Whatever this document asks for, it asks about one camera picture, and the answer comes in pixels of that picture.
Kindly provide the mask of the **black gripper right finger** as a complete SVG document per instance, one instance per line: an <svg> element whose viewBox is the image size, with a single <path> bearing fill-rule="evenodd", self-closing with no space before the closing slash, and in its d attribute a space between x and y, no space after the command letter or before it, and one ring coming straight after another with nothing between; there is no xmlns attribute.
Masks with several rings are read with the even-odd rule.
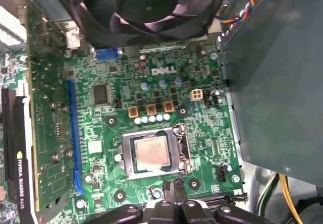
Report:
<svg viewBox="0 0 323 224"><path fill-rule="evenodd" d="M175 178L174 190L181 223L273 223L265 217L227 203L216 206L213 211L203 208L196 200L187 198L181 177Z"/></svg>

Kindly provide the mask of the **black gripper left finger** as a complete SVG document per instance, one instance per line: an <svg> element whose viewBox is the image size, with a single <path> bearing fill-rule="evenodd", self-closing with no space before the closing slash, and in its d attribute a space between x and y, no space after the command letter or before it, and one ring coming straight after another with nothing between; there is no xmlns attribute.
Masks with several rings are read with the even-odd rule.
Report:
<svg viewBox="0 0 323 224"><path fill-rule="evenodd" d="M113 210L88 218L86 223L175 223L175 181L163 185L164 199L150 201L146 206L125 204Z"/></svg>

